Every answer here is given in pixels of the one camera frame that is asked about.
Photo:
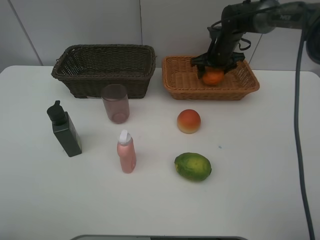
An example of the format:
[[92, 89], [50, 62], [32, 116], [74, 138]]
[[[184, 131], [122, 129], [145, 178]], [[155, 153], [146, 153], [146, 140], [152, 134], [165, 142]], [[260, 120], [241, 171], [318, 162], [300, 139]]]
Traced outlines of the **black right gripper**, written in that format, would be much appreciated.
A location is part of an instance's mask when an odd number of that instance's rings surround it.
[[191, 59], [191, 64], [197, 66], [197, 77], [201, 80], [206, 73], [206, 67], [224, 68], [226, 75], [237, 68], [237, 62], [243, 61], [243, 53], [235, 52], [235, 49], [244, 35], [238, 30], [226, 30], [225, 28], [208, 27], [211, 43], [206, 53]]

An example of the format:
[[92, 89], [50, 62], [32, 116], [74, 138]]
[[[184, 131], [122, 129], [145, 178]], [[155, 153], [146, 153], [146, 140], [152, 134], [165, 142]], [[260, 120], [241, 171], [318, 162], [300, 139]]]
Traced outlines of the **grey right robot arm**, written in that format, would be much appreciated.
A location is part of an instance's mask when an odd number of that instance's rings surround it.
[[233, 70], [237, 62], [244, 61], [242, 52], [235, 52], [246, 33], [268, 34], [275, 28], [298, 29], [306, 44], [309, 58], [320, 62], [320, 4], [295, 1], [280, 4], [276, 0], [244, 0], [226, 6], [219, 21], [207, 29], [211, 38], [206, 53], [191, 59], [202, 78], [208, 67]]

